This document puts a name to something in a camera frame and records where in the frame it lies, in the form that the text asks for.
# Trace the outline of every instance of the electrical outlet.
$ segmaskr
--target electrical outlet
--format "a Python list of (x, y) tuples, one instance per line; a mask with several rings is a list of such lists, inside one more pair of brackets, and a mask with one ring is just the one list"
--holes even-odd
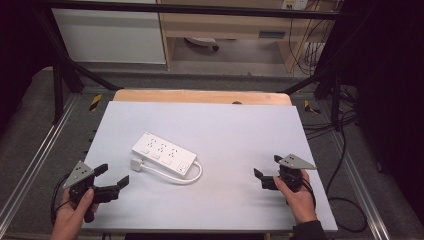
[(196, 154), (149, 132), (143, 134), (132, 150), (140, 154), (143, 160), (157, 163), (182, 177), (196, 159)]

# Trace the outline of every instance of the floor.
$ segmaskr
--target floor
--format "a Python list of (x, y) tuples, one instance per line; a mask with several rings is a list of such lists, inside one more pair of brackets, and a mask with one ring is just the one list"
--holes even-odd
[[(294, 73), (287, 73), (276, 44), (272, 41), (218, 40), (218, 44), (220, 49), (215, 52), (212, 49), (195, 46), (179, 39), (176, 44), (174, 65), (169, 71), (164, 66), (122, 66), (120, 64), (88, 64), (88, 66), (112, 83), (137, 88), (272, 92), (276, 89), (283, 90), (308, 76), (309, 72), (305, 69), (309, 70), (309, 66), (305, 65), (305, 61), (301, 61), (301, 63), (306, 74), (299, 69)], [(125, 67), (125, 74), (122, 74), (123, 67)], [(50, 121), (53, 119), (54, 109), (50, 80), (51, 74), (48, 70), (40, 72), (34, 77), (34, 84), (28, 89), (21, 108), (11, 120), (9, 130), (0, 139), (0, 170), (3, 173), (0, 178), (0, 205), (18, 206), (12, 212), (3, 208), (0, 220), (8, 219), (6, 218), (8, 214), (9, 216), (16, 214), (13, 220), (6, 222), (9, 228), (4, 239), (48, 239), (51, 229), (48, 221), (47, 224), (41, 226), (37, 225), (37, 222), (46, 222), (46, 218), (49, 218), (48, 204), (43, 204), (43, 201), (49, 201), (51, 192), (50, 186), (46, 185), (51, 185), (54, 182), (52, 179), (59, 178), (63, 172), (61, 169), (63, 166), (58, 166), (56, 161), (63, 158), (84, 158), (84, 150), (89, 149), (90, 139), (95, 135), (93, 130), (101, 119), (105, 105), (102, 102), (97, 112), (89, 112), (86, 109), (98, 92), (104, 94), (104, 101), (113, 97), (113, 93), (101, 89), (90, 80), (83, 79), (87, 88), (84, 94), (76, 97), (78, 98), (77, 108), (74, 112), (69, 113), (69, 121), (63, 129), (54, 129)], [(298, 107), (304, 124), (322, 124), (328, 121), (328, 116), (325, 116), (328, 102), (314, 100), (311, 93), (315, 87), (315, 84), (311, 84), (292, 95), (292, 101)], [(320, 110), (321, 114), (305, 111), (303, 105), (305, 100), (309, 100), (311, 108)], [(350, 107), (349, 104), (344, 104), (342, 108), (347, 111)], [(74, 139), (72, 144), (67, 142), (67, 138), (59, 137), (53, 140), (54, 146), (47, 147), (44, 152), (40, 153), (39, 147), (44, 138), (49, 131), (55, 130), (63, 131), (62, 135)], [(390, 239), (424, 239), (423, 226), (409, 208), (393, 179), (389, 175), (378, 173), (372, 151), (364, 140), (360, 126), (355, 124), (346, 126), (346, 139), (347, 155), (353, 159), (354, 165), (360, 172), (367, 191), (376, 205), (379, 217), (384, 223), (383, 226), (390, 234)], [(340, 135), (335, 132), (328, 132), (309, 140), (324, 185), (328, 184), (337, 165), (341, 152), (339, 141)], [(66, 156), (63, 156), (63, 148), (67, 148), (65, 149)], [(33, 162), (34, 156), (44, 159), (44, 165), (37, 166)], [(27, 167), (32, 165), (38, 168), (36, 176), (22, 178)], [(361, 192), (353, 187), (355, 183), (352, 182), (351, 172), (348, 163), (342, 165), (329, 195), (346, 197), (354, 202), (363, 197), (360, 196)], [(10, 196), (16, 195), (14, 194), (16, 186), (19, 186), (22, 181), (31, 181), (31, 179), (33, 185), (21, 194), (22, 198), (10, 198)], [(334, 202), (332, 205), (336, 219), (342, 224), (358, 228), (363, 223), (360, 213), (352, 205), (343, 202)], [(46, 209), (46, 211), (41, 211), (40, 216), (34, 216), (32, 213), (37, 208)], [(341, 229), (338, 233), (329, 233), (329, 237), (387, 239), (384, 236), (379, 238), (371, 229), (371, 225), (362, 233), (350, 233)], [(87, 239), (96, 238), (96, 236), (84, 236)], [(122, 235), (114, 236), (113, 239), (120, 238)], [(286, 238), (286, 235), (272, 235), (272, 239)]]

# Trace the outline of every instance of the metal bar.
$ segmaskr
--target metal bar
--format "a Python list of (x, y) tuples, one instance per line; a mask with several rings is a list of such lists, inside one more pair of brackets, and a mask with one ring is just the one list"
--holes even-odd
[(60, 64), (53, 65), (53, 82), (55, 102), (53, 124), (56, 124), (63, 114), (62, 69)]
[[(320, 109), (324, 114), (324, 117), (327, 121), (330, 121), (330, 109), (328, 104), (324, 104), (319, 101)], [(343, 138), (340, 132), (332, 131), (333, 137), (336, 141), (337, 148), (341, 152), (343, 149)], [(346, 173), (349, 177), (350, 182), (352, 183), (353, 190), (355, 191), (356, 197), (358, 198), (359, 204), (362, 206), (362, 209), (365, 212), (365, 215), (368, 219), (368, 225), (374, 235), (375, 239), (378, 240), (389, 240), (390, 235), (386, 229), (386, 226), (383, 220), (380, 217), (377, 207), (372, 200), (368, 189), (362, 180), (361, 175), (356, 169), (354, 160), (350, 156), (348, 149), (346, 149), (344, 165)]]
[(149, 3), (117, 3), (117, 2), (91, 2), (69, 0), (40, 0), (37, 2), (44, 7), (58, 9), (78, 9), (97, 11), (120, 12), (154, 12), (154, 13), (185, 13), (185, 14), (210, 14), (251, 17), (273, 17), (293, 19), (360, 19), (359, 15), (338, 12), (315, 12), (299, 10), (280, 10), (263, 8), (217, 7), (174, 4), (149, 4)]
[(68, 117), (70, 116), (73, 107), (76, 101), (79, 99), (79, 94), (72, 94), (68, 99), (65, 105), (65, 111), (62, 115), (62, 118), (56, 125), (53, 125), (29, 164), (27, 170), (23, 174), (21, 180), (15, 187), (15, 190), (9, 197), (7, 203), (4, 205), (3, 209), (0, 212), (0, 239), (3, 238), (3, 235), (6, 233), (7, 228), (12, 222), (13, 217), (18, 211), (22, 201), (24, 200), (26, 194), (28, 193), (32, 183), (37, 177), (38, 172), (43, 166), (44, 161), (46, 160), (50, 150), (52, 149), (56, 139), (58, 138), (60, 132), (63, 129)]

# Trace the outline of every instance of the human hand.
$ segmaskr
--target human hand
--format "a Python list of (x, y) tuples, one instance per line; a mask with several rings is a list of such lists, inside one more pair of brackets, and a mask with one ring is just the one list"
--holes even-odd
[(81, 198), (78, 206), (76, 206), (75, 203), (69, 201), (69, 189), (66, 189), (63, 193), (61, 201), (61, 204), (64, 205), (57, 210), (56, 223), (54, 225), (50, 240), (77, 239), (87, 209), (92, 206), (91, 211), (97, 211), (98, 205), (91, 205), (93, 197), (94, 191), (90, 188)]
[[(301, 172), (303, 179), (309, 183), (308, 173), (304, 169), (301, 169)], [(296, 224), (317, 220), (313, 198), (305, 186), (302, 185), (298, 192), (292, 192), (279, 177), (274, 177), (274, 182), (286, 197)]]

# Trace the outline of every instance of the gray floor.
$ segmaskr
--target gray floor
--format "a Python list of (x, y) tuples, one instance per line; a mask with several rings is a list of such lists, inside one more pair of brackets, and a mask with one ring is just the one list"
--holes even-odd
[[(163, 66), (126, 65), (126, 73), (123, 74), (119, 71), (123, 66), (119, 64), (94, 64), (90, 67), (111, 82), (133, 88), (274, 92), (283, 90), (306, 77), (299, 70), (294, 74), (287, 74), (284, 71), (275, 43), (240, 40), (221, 40), (218, 43), (220, 50), (213, 52), (211, 49), (190, 45), (181, 39), (177, 42), (174, 68), (171, 71), (164, 70)], [(95, 136), (93, 130), (101, 120), (107, 101), (113, 97), (113, 92), (104, 91), (89, 80), (84, 82), (88, 85), (87, 91), (77, 96), (75, 108), (10, 223), (6, 238), (12, 236), (22, 239), (48, 238), (51, 231), (49, 221), (51, 189), (57, 180), (75, 165), (75, 161), (84, 158), (84, 151), (90, 146), (89, 139)], [(303, 109), (305, 99), (308, 99), (314, 108), (327, 104), (326, 101), (320, 103), (314, 101), (309, 94), (314, 87), (312, 84), (301, 93), (292, 96), (293, 104), (298, 106), (304, 124), (326, 122), (323, 114), (305, 112)], [(103, 93), (102, 100), (96, 111), (90, 112), (89, 105), (99, 91)], [(349, 106), (344, 105), (343, 108), (347, 110)], [(21, 108), (0, 139), (2, 171), (0, 206), (6, 205), (9, 196), (49, 132), (53, 109), (51, 73), (40, 72), (34, 77)], [(355, 165), (391, 238), (424, 239), (423, 226), (392, 177), (377, 171), (376, 162), (362, 135), (360, 125), (347, 126), (346, 137), (349, 153), (355, 160)], [(309, 144), (323, 184), (326, 186), (340, 157), (335, 139), (328, 133), (310, 140)], [(344, 167), (337, 175), (329, 196), (346, 197), (357, 201)], [(338, 222), (349, 227), (357, 228), (362, 223), (361, 215), (351, 205), (334, 203), (333, 212)], [(328, 233), (328, 236), (337, 239), (374, 239), (369, 228), (362, 233), (340, 230), (337, 233)], [(284, 234), (273, 235), (273, 239), (285, 238)]]

